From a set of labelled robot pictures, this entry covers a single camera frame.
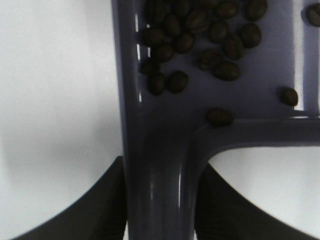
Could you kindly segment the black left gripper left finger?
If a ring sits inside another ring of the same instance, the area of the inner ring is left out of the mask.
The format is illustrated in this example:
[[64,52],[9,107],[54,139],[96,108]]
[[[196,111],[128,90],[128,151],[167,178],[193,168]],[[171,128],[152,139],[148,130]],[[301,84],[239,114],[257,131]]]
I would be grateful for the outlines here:
[[123,157],[71,206],[18,240],[122,240],[128,221]]

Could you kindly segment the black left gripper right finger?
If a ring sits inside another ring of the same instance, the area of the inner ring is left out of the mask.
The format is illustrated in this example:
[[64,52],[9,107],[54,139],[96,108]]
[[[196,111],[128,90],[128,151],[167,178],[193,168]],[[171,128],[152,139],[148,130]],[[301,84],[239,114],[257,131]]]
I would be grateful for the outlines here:
[[245,199],[207,164],[199,179],[194,229],[198,240],[312,240]]

